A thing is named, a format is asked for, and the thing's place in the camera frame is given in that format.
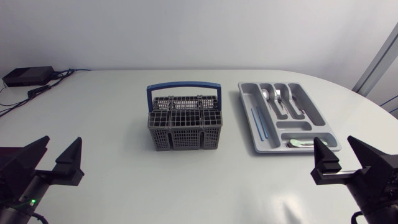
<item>tray compartment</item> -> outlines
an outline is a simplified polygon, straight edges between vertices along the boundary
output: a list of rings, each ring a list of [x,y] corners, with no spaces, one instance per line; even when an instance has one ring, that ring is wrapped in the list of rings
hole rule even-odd
[[[292,97],[295,98],[296,105],[299,106],[301,110],[304,110],[311,122],[316,126],[326,125],[325,120],[322,118],[317,107],[312,103],[304,89],[296,83],[290,83],[289,87],[292,90]]]
[[[279,130],[286,131],[311,131],[311,124],[306,121],[277,121],[276,126]]]
[[[264,101],[267,102],[271,106],[271,110],[275,113],[278,119],[287,119],[287,113],[282,109],[281,105],[278,102],[276,97],[275,88],[273,85],[268,83],[261,83],[260,84],[261,93],[263,96]],[[268,91],[269,99],[267,100],[264,96],[264,90]]]
[[[276,90],[280,90],[280,99],[285,108],[287,108],[289,115],[291,115],[293,119],[304,119],[305,116],[299,111],[293,102],[290,88],[286,84],[282,83],[277,83],[274,86]]]
[[[299,141],[313,141],[315,137],[327,142],[328,147],[337,146],[335,137],[330,133],[282,133],[282,142],[286,145],[291,139],[297,139]]]
[[[241,85],[241,89],[241,97],[244,101],[246,116],[249,120],[253,140],[255,144],[257,144],[256,147],[265,147],[271,149],[279,147],[279,137],[275,129],[274,123],[272,122],[272,118],[268,110],[268,104],[266,103],[266,99],[264,98],[261,89],[255,83],[243,83]],[[253,115],[251,113],[251,109],[257,111],[257,107],[259,107],[262,115],[264,116],[264,121],[268,132],[268,139],[266,139],[265,141],[261,141],[259,133],[257,131],[256,122],[254,121]]]

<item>black power adapter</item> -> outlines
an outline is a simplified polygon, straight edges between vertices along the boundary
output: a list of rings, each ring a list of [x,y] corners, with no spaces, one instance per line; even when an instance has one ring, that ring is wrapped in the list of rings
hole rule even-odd
[[[54,69],[51,66],[16,68],[2,80],[7,86],[46,85],[51,80]]]

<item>silverware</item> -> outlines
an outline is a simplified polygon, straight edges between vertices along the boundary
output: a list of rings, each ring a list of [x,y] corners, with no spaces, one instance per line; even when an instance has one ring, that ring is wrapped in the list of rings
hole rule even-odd
[[[282,102],[282,96],[280,94],[280,90],[276,90],[276,97],[278,99],[278,103],[280,104],[280,106],[282,107],[282,110],[288,114],[289,112],[287,111],[287,108],[284,106],[283,102]]]
[[[293,102],[296,105],[297,109],[302,113],[305,114],[304,110],[302,109],[300,103],[297,101],[297,97],[293,96]]]
[[[267,101],[269,109],[272,109],[271,105],[269,104],[269,92],[267,90],[265,90],[265,89],[262,89],[262,94],[264,95],[264,98]]]
[[[299,141],[297,139],[291,139],[287,144],[287,147],[313,147],[313,141]]]

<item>black device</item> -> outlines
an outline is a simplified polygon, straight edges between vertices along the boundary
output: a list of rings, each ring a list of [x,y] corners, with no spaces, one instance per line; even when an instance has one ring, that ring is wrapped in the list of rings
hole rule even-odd
[[[77,186],[83,178],[81,138],[57,158],[53,170],[35,170],[49,140],[45,136],[25,147],[0,147],[0,224],[26,224],[31,216],[43,219],[34,211],[50,185]]]
[[[46,85],[51,80],[54,69],[51,66],[16,68],[2,80],[7,86]]]
[[[348,142],[362,169],[339,172],[339,159],[319,138],[314,139],[315,168],[311,175],[317,185],[344,184],[369,224],[398,223],[398,155],[388,155],[352,136]]]

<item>black cable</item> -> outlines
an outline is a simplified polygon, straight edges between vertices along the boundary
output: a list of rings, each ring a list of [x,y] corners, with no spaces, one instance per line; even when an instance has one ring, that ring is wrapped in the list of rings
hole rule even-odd
[[[389,113],[392,113],[392,112],[394,112],[394,111],[396,111],[396,110],[398,110],[398,108],[393,109],[393,110],[390,111]]]
[[[7,88],[5,82],[3,81],[2,84],[4,85],[4,87],[0,90],[0,93],[2,92],[3,89]]]
[[[391,100],[393,100],[393,99],[395,99],[397,97],[398,97],[398,95],[396,95],[395,97],[391,98],[390,100],[387,100],[386,102],[382,103],[380,106],[385,105],[386,103],[390,102]]]
[[[351,217],[351,224],[358,224],[356,222],[356,217],[363,215],[361,211],[354,213],[354,215]]]
[[[37,218],[37,220],[41,221],[43,224],[49,224],[48,221],[42,215],[39,215],[37,213],[33,213],[32,216]]]
[[[89,70],[89,69],[68,69],[68,70],[61,71],[61,72],[53,72],[52,76],[55,76],[57,79],[59,79],[59,81],[57,81],[57,82],[54,83],[53,85],[49,85],[49,87],[46,88],[46,89],[44,89],[43,91],[39,91],[39,92],[35,93],[34,95],[32,95],[32,96],[28,97],[27,99],[24,99],[24,100],[22,100],[22,101],[20,101],[20,102],[13,103],[13,104],[11,104],[11,105],[3,105],[3,104],[0,104],[0,105],[2,105],[2,106],[13,106],[13,107],[11,107],[11,108],[7,108],[7,109],[4,109],[4,110],[0,111],[0,113],[1,113],[1,114],[0,114],[0,117],[2,117],[2,116],[4,116],[4,115],[8,114],[8,113],[11,112],[12,110],[14,110],[14,109],[16,109],[16,108],[18,108],[18,107],[20,107],[20,106],[25,105],[27,102],[29,102],[30,100],[33,100],[36,96],[39,96],[40,94],[46,92],[47,90],[50,90],[51,88],[53,88],[54,86],[56,86],[56,85],[58,85],[60,82],[62,82],[64,79],[66,79],[67,77],[69,77],[70,75],[72,75],[73,73],[75,73],[76,71],[90,71],[90,70]]]

